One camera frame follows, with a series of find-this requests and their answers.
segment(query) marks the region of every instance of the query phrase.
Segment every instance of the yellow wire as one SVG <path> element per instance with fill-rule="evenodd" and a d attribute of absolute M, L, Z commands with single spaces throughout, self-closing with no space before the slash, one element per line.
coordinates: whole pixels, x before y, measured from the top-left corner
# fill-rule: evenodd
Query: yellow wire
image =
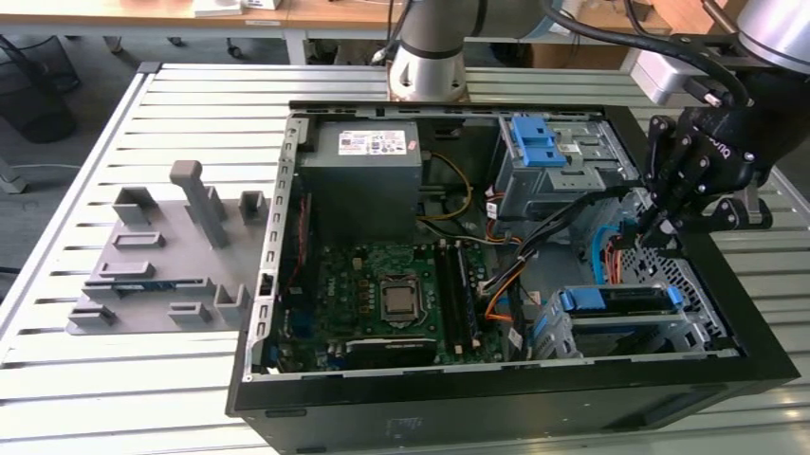
<path fill-rule="evenodd" d="M 469 204 L 472 204 L 472 187 L 469 186 L 469 180 L 466 179 L 466 175 L 464 175 L 464 173 L 460 171 L 460 169 L 452 163 L 452 161 L 440 154 L 432 153 L 430 155 L 446 163 L 446 165 L 453 169 L 453 171 L 457 174 L 457 176 L 460 177 L 460 179 L 464 181 L 464 187 L 466 188 L 466 199 L 464 200 L 464 205 L 460 206 L 460 209 L 457 209 L 452 213 L 445 213 L 441 215 L 417 216 L 416 219 L 417 220 L 449 220 L 449 219 L 454 218 L 457 215 L 460 215 L 464 212 L 464 210 L 466 210 L 466 208 L 469 207 Z"/>
<path fill-rule="evenodd" d="M 505 283 L 502 284 L 501 288 L 497 290 L 497 292 L 492 296 L 492 300 L 489 301 L 489 304 L 488 304 L 488 306 L 485 308 L 485 317 L 488 319 L 510 320 L 510 318 L 508 316 L 492 314 L 492 310 L 494 309 L 494 302 L 497 301 L 497 297 L 501 296 L 501 293 L 505 290 L 505 288 L 510 285 L 510 282 L 513 282 L 514 279 L 520 276 L 520 273 L 522 272 L 524 268 L 526 268 L 526 267 L 525 266 L 520 267 L 520 269 L 514 272 L 514 274 L 505 281 Z"/>

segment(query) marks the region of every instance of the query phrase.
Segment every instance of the ram slot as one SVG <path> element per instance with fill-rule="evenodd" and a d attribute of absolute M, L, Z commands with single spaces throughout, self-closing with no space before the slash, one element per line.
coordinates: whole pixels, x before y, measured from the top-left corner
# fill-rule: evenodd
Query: ram slot
<path fill-rule="evenodd" d="M 433 251 L 444 342 L 448 352 L 460 355 L 478 346 L 473 339 L 477 326 L 466 267 L 457 246 L 440 243 Z"/>

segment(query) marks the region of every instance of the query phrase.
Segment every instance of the motherboard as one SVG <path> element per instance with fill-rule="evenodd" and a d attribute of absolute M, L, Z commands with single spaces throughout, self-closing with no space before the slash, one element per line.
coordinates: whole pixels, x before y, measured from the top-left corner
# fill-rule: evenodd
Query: motherboard
<path fill-rule="evenodd" d="M 289 349 L 301 363 L 296 370 L 378 368 L 390 360 L 390 350 L 400 348 L 400 361 L 402 355 L 428 355 L 429 363 L 437 365 L 501 360 L 497 327 L 476 326 L 472 306 L 473 319 L 466 320 L 457 305 L 474 303 L 457 301 L 452 292 L 441 289 L 441 282 L 452 280 L 441 276 L 446 272 L 436 266 L 436 258 L 448 249 L 460 254 L 464 265 L 454 272 L 464 271 L 465 287 L 472 289 L 485 278 L 476 244 L 369 244 L 321 249 L 314 307 L 293 309 L 289 317 Z M 456 341 L 464 331 L 466 346 Z M 352 358 L 360 358 L 358 365 L 350 364 Z"/>

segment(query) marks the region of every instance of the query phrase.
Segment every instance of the sticker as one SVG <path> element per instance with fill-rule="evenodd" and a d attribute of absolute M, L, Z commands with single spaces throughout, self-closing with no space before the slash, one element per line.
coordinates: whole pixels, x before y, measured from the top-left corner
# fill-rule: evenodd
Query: sticker
<path fill-rule="evenodd" d="M 540 304 L 540 291 L 529 291 L 528 292 L 528 299 L 534 303 L 534 304 Z"/>
<path fill-rule="evenodd" d="M 561 154 L 579 154 L 579 146 L 576 144 L 556 144 L 556 149 Z"/>
<path fill-rule="evenodd" d="M 245 26 L 277 27 L 281 25 L 278 21 L 244 21 Z"/>
<path fill-rule="evenodd" d="M 514 346 L 514 348 L 521 348 L 522 336 L 517 333 L 513 327 L 508 329 L 508 341 L 510 341 L 510 344 Z"/>
<path fill-rule="evenodd" d="M 485 217 L 497 220 L 497 204 L 493 202 L 485 203 Z"/>
<path fill-rule="evenodd" d="M 113 288 L 115 291 L 145 291 L 142 284 L 118 284 Z"/>
<path fill-rule="evenodd" d="M 404 131 L 344 131 L 338 155 L 405 155 Z"/>

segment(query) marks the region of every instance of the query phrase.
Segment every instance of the motherboard chip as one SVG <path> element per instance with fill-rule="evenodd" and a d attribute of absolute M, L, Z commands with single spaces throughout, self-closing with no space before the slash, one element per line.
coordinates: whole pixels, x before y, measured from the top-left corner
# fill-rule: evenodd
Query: motherboard chip
<path fill-rule="evenodd" d="M 388 315 L 413 313 L 416 300 L 410 287 L 388 287 L 384 290 L 384 311 Z"/>
<path fill-rule="evenodd" d="M 421 299 L 418 281 L 414 277 L 380 282 L 381 320 L 390 326 L 404 328 L 418 318 Z"/>

